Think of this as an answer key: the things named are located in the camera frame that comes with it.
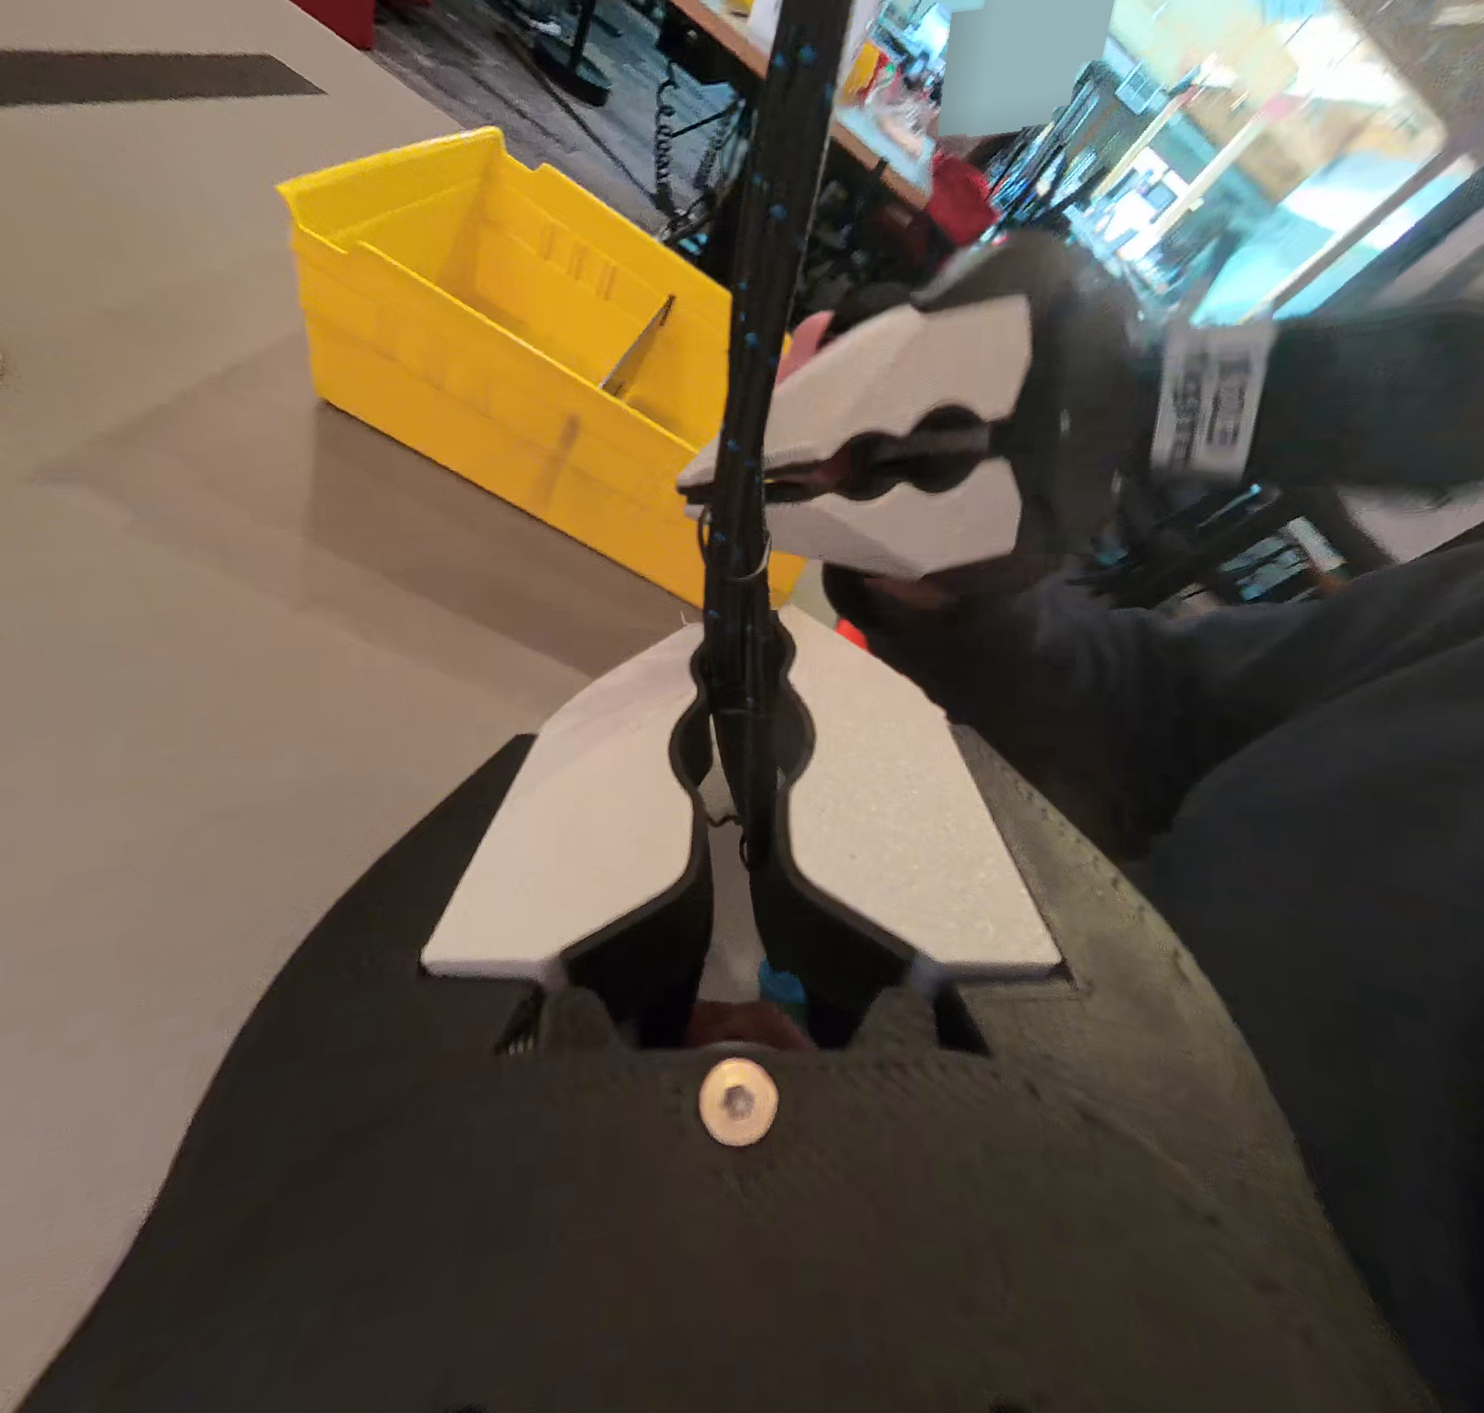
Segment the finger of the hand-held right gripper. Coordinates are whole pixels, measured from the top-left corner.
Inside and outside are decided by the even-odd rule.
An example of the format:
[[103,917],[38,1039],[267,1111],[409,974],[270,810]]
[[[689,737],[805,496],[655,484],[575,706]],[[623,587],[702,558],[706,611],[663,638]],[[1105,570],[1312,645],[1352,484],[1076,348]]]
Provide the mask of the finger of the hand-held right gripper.
[[1028,428],[1014,423],[1031,362],[1029,301],[886,309],[830,340],[771,396],[751,453],[762,488],[770,447],[984,444],[1032,495],[1035,457]]
[[1003,558],[1023,496],[986,444],[836,444],[762,451],[765,525],[790,555],[889,581]]

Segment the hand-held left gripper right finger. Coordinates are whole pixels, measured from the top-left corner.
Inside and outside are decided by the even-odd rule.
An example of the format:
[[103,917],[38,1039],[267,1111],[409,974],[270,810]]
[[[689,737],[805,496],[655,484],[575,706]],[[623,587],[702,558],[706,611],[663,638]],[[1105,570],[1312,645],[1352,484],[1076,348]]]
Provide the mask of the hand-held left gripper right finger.
[[783,620],[768,958],[811,994],[1039,983],[1062,952],[946,714],[814,620]]

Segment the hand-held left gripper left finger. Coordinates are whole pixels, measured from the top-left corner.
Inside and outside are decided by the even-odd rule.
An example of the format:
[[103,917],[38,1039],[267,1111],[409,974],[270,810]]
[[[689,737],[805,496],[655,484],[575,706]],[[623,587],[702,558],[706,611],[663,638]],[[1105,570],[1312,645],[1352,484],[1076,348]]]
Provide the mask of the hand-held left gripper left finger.
[[700,624],[592,680],[528,743],[419,961],[436,977],[668,989],[711,944]]

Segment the yellow plastic bin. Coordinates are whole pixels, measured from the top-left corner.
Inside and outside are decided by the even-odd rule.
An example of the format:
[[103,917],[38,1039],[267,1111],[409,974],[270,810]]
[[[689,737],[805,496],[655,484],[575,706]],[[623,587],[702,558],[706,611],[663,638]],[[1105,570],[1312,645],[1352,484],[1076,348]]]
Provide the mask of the yellow plastic bin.
[[276,187],[317,396],[683,603],[731,297],[494,127]]

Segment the person's right forearm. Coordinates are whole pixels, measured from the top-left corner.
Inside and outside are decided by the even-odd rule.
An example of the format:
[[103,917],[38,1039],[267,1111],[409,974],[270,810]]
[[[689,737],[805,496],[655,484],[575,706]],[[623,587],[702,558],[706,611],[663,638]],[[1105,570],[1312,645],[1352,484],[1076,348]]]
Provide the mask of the person's right forearm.
[[1481,542],[1329,598],[1188,618],[1003,559],[943,581],[827,566],[868,651],[972,728],[1107,852],[1134,855],[1243,756],[1323,824],[1391,821],[1481,858]]

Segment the person's right hand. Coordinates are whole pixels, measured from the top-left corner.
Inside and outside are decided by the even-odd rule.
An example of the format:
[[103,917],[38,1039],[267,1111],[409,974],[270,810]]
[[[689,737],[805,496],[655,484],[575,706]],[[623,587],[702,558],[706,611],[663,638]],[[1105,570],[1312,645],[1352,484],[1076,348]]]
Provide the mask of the person's right hand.
[[788,335],[788,345],[779,359],[773,397],[777,399],[790,379],[813,362],[813,359],[831,342],[831,326],[834,321],[831,309],[819,309],[808,314]]

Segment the background wooden desk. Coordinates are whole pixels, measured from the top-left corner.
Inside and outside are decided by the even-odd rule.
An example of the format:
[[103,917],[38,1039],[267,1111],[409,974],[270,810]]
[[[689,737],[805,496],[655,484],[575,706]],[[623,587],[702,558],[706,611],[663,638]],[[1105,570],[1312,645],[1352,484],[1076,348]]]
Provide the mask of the background wooden desk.
[[[689,20],[732,63],[754,79],[765,77],[768,56],[748,35],[746,14],[732,0],[663,0]],[[932,154],[913,156],[862,107],[838,102],[831,111],[830,139],[859,167],[878,178],[903,205],[921,213],[932,196]]]

